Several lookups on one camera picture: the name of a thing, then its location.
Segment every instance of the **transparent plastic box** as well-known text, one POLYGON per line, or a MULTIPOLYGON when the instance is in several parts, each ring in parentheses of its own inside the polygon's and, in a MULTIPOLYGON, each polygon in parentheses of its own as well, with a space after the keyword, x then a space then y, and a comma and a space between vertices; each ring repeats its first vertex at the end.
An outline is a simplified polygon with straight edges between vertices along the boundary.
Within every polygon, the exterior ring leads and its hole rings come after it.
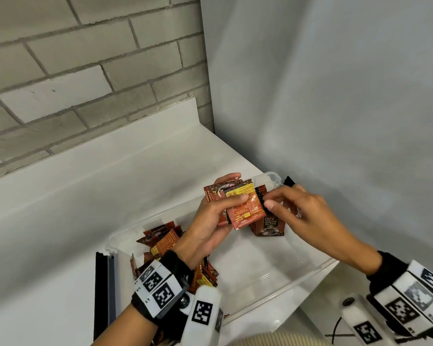
MULTIPOLYGON (((252 177, 254 186, 266 185, 268 191, 281 185, 273 172, 252 177)), ((130 303, 133 274, 130 258, 138 267, 149 247, 136 242, 143 231, 175 221, 183 230, 190 225, 203 197, 168 209, 139 221, 110 236, 106 250, 117 254, 115 294, 117 315, 130 303)), ((279 294, 300 284, 335 262, 328 255, 305 243, 286 225, 283 237, 255 237, 248 227, 232 230, 210 255, 209 261, 219 272, 218 289, 223 292, 223 311, 229 314, 224 324, 235 320, 279 294)))

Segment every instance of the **brick wall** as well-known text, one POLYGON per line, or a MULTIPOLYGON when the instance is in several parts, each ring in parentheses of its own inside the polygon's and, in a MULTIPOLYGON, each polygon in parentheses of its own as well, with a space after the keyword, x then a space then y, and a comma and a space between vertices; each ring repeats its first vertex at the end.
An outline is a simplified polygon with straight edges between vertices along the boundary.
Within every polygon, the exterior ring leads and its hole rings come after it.
POLYGON ((0 0, 0 176, 208 82, 199 0, 0 0))

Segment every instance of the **person's right hand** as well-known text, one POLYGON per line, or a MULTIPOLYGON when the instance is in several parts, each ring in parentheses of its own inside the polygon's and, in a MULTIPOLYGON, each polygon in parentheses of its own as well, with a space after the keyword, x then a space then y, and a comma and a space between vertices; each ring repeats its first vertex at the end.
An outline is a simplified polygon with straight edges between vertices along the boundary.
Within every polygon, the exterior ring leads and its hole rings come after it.
POLYGON ((367 275, 374 274, 381 266, 382 258, 377 250, 355 238, 335 217, 323 197, 295 185, 272 190, 263 200, 268 210, 316 249, 367 275), (296 216, 297 208, 301 209, 301 218, 296 216))

